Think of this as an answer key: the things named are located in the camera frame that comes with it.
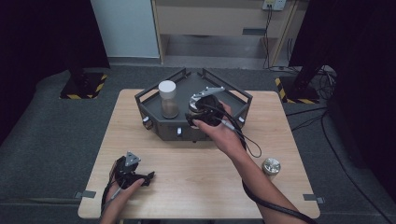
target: person's left hand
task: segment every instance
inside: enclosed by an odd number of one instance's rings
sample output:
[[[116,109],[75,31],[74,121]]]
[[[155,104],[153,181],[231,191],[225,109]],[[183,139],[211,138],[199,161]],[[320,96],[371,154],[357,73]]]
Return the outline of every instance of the person's left hand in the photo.
[[[110,176],[113,172],[113,169],[116,167],[116,163],[113,164],[113,167],[110,171]],[[135,191],[137,191],[142,184],[145,182],[145,179],[138,179],[136,180],[129,188],[127,189],[120,189],[118,195],[114,198],[112,202],[106,205],[106,208],[102,214],[101,224],[102,223],[115,223],[117,221],[118,216],[120,215],[122,209],[124,208],[125,204],[128,200],[132,197]],[[115,177],[113,176],[111,183],[113,183],[108,190],[106,196],[106,203],[111,200],[111,197],[119,190],[120,186],[115,181]]]

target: hand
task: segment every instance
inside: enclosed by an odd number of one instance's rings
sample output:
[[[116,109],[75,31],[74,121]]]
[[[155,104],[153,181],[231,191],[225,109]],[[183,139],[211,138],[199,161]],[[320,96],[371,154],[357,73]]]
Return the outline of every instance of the hand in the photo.
[[[111,168],[110,171],[110,176],[113,173],[113,169],[116,167],[116,163],[113,164],[113,167]],[[137,191],[142,184],[145,182],[145,179],[138,179],[136,180],[129,188],[127,189],[120,189],[119,184],[117,181],[115,181],[115,178],[113,176],[111,183],[113,183],[108,190],[108,194],[106,196],[106,208],[102,214],[101,218],[101,224],[105,223],[115,223],[118,216],[120,215],[122,209],[125,207],[125,204],[128,202],[128,200],[132,197],[135,191]],[[120,189],[120,192],[117,194],[117,196],[114,198],[113,201],[109,202],[111,200],[111,197],[117,192],[117,190]]]
[[[222,101],[220,101],[220,103],[224,106],[224,110],[231,115],[231,107],[224,104]],[[193,122],[202,132],[209,135],[209,137],[215,142],[216,146],[226,155],[230,156],[231,153],[236,150],[243,150],[241,141],[236,132],[225,126],[223,123],[213,127],[198,119],[193,120]]]

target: white lid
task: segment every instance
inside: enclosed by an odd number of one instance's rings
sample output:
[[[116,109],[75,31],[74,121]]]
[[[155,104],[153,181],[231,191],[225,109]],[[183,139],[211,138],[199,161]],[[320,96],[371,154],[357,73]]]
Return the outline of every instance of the white lid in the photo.
[[[172,99],[176,95],[176,84],[173,81],[165,80],[158,85],[158,90],[163,99]]]

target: person's right hand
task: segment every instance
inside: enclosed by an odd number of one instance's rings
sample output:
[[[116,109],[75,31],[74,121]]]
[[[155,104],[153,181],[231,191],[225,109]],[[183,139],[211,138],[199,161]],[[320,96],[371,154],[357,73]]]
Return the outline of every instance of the person's right hand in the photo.
[[[224,106],[224,110],[231,115],[231,107],[223,102],[220,103]],[[227,156],[231,156],[235,151],[244,150],[236,132],[225,126],[223,123],[216,127],[210,126],[198,119],[193,120],[193,123],[202,132],[209,135],[209,137],[215,142],[216,146]]]

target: gray carpet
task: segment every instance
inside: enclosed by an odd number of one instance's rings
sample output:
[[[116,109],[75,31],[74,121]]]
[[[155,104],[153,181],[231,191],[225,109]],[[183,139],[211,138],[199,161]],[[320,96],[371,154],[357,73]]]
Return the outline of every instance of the gray carpet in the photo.
[[[93,100],[61,100],[69,79],[63,72],[42,80],[32,103],[0,147],[0,223],[96,223],[78,217],[78,204],[8,203],[9,199],[71,199],[88,182],[107,124],[122,89],[144,89],[179,68],[113,66]],[[275,78],[293,76],[263,70],[209,69],[246,91],[276,91]],[[325,106],[283,104],[286,114]],[[322,110],[290,116],[290,127]],[[355,168],[327,116],[326,133],[347,172],[368,197],[396,223],[396,206],[367,169]],[[320,120],[293,132],[319,205],[318,223],[388,223],[356,190],[329,147]]]

